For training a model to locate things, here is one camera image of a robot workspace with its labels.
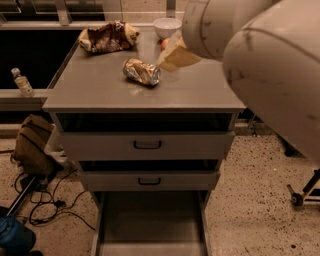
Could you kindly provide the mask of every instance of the food wrapper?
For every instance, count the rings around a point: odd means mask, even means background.
[[[160,69],[138,59],[127,59],[123,63],[123,73],[130,79],[145,85],[155,86],[159,83]]]
[[[100,28],[82,30],[80,45],[88,52],[111,53],[131,48],[139,35],[139,29],[123,21],[111,21]]]

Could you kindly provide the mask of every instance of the drawer front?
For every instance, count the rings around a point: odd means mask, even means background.
[[[177,191],[212,190],[219,171],[199,172],[80,172],[79,178],[88,191]]]
[[[72,160],[223,159],[233,132],[61,133]]]

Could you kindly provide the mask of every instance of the blue object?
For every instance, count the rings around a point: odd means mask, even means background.
[[[26,254],[35,242],[35,233],[17,221],[13,215],[0,219],[0,247],[8,253]]]

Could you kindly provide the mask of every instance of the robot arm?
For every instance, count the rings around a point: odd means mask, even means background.
[[[191,0],[183,20],[183,40],[193,53],[221,60],[232,36],[278,1]]]
[[[320,166],[319,9],[318,0],[191,0],[182,34],[192,52],[222,60],[243,103]]]

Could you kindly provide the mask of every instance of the backpack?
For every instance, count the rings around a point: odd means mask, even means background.
[[[29,115],[22,123],[11,159],[22,165],[25,173],[52,179],[63,167],[44,152],[54,126],[41,116]]]

